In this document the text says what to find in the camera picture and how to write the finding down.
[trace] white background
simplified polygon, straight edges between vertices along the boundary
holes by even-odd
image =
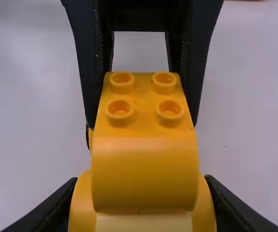
[[[167,69],[162,33],[116,33],[114,70]],[[203,173],[278,224],[278,0],[226,1],[196,127]],[[89,169],[59,0],[0,0],[0,230]]]

